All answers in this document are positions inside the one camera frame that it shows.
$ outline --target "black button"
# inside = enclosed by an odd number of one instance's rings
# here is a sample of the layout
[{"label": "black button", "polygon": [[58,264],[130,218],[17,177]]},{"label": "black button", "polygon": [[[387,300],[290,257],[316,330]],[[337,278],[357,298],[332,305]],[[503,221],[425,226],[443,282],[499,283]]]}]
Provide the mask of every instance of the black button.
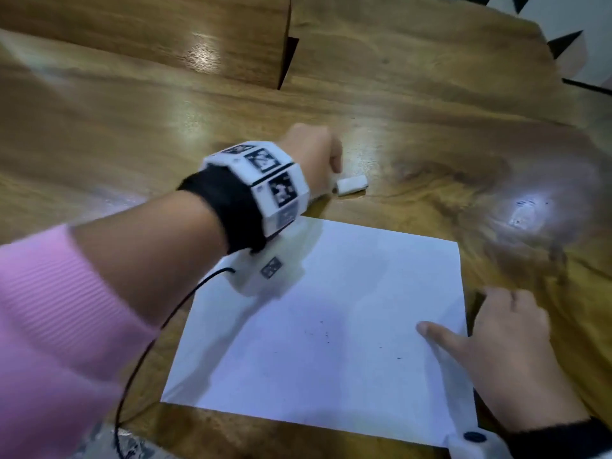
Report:
[{"label": "black button", "polygon": [[480,432],[465,432],[463,438],[472,443],[484,443],[486,441],[486,437]]}]

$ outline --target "fingernail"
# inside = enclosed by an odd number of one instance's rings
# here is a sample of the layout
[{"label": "fingernail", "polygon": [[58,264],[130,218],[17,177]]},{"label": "fingernail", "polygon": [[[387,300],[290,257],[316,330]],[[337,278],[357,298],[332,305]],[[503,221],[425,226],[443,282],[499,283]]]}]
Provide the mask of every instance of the fingernail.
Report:
[{"label": "fingernail", "polygon": [[419,332],[423,337],[427,335],[427,323],[419,322],[417,324],[417,332]]}]

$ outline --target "wrist tracker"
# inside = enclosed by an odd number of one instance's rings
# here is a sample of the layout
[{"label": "wrist tracker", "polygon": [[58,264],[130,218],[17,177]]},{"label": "wrist tracker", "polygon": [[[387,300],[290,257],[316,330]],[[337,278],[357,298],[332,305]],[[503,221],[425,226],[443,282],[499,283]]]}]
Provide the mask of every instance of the wrist tracker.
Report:
[{"label": "wrist tracker", "polygon": [[248,141],[204,158],[178,190],[201,196],[217,213],[229,253],[261,250],[267,239],[304,213],[310,189],[302,169],[277,145]]}]

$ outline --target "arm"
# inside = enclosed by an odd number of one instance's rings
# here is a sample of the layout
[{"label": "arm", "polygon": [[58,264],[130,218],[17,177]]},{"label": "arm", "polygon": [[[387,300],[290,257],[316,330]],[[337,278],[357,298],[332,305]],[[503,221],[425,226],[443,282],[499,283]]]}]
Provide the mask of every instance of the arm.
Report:
[{"label": "arm", "polygon": [[[278,142],[313,196],[341,170],[325,127]],[[175,192],[0,248],[0,456],[64,458],[117,401],[119,370],[228,251],[215,211]]]},{"label": "arm", "polygon": [[487,289],[469,338],[434,323],[417,331],[466,369],[511,434],[516,459],[587,459],[612,449],[612,434],[589,417],[557,363],[548,314],[530,292]]}]

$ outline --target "hand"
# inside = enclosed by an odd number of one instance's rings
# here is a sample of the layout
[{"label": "hand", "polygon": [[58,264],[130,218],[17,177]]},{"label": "hand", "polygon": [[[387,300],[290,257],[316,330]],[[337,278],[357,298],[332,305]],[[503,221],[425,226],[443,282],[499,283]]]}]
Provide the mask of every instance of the hand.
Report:
[{"label": "hand", "polygon": [[294,124],[277,145],[302,168],[310,198],[331,191],[329,169],[342,172],[342,144],[329,127]]},{"label": "hand", "polygon": [[417,331],[461,364],[493,415],[509,432],[587,420],[557,363],[548,314],[526,290],[488,288],[470,338],[429,322]]}]

